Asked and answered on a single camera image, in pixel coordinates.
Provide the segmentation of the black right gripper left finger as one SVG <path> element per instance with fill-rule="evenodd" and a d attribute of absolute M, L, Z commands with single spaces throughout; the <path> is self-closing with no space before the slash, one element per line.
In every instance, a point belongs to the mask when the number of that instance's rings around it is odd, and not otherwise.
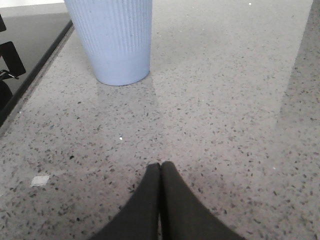
<path fill-rule="evenodd" d="M 126 205 L 92 239 L 156 240 L 158 238 L 160 188 L 160 165 L 150 164 Z"/>

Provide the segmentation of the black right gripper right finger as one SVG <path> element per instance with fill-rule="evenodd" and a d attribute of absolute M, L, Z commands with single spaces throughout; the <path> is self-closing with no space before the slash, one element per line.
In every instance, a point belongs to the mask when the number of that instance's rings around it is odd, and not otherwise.
<path fill-rule="evenodd" d="M 161 165 L 161 230 L 164 240 L 243 240 L 197 199 L 173 162 Z"/>

